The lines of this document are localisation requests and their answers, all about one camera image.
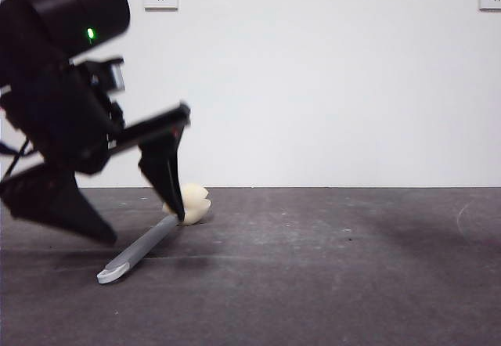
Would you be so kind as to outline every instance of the gray floor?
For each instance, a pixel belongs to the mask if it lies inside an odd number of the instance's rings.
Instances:
[[[2,345],[501,344],[501,189],[214,189],[109,286],[160,202],[85,192],[115,247],[2,212]]]

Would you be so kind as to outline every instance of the cream colored toy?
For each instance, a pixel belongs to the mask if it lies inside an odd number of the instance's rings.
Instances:
[[[181,186],[182,202],[185,205],[185,220],[181,226],[191,226],[196,224],[207,214],[211,207],[211,201],[207,199],[209,192],[199,184],[185,184]],[[174,212],[164,204],[164,212],[173,214]]]

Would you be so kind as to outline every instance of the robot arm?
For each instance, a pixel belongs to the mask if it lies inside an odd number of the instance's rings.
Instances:
[[[125,127],[109,94],[123,88],[122,59],[75,66],[71,58],[125,32],[127,0],[7,0],[0,4],[0,106],[44,163],[0,182],[15,218],[112,243],[114,231],[81,195],[75,172],[95,174],[115,153],[139,146],[139,166],[184,218],[177,150],[189,108]]]

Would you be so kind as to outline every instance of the green led light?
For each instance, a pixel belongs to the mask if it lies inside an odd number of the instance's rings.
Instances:
[[[87,29],[87,37],[90,40],[96,38],[96,32],[91,27],[89,29]]]

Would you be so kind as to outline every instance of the white wall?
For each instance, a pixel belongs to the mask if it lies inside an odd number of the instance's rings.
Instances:
[[[127,35],[92,56],[125,57],[129,121],[192,107],[183,182],[501,185],[501,15],[478,0],[129,1]],[[138,159],[80,183],[147,185]]]

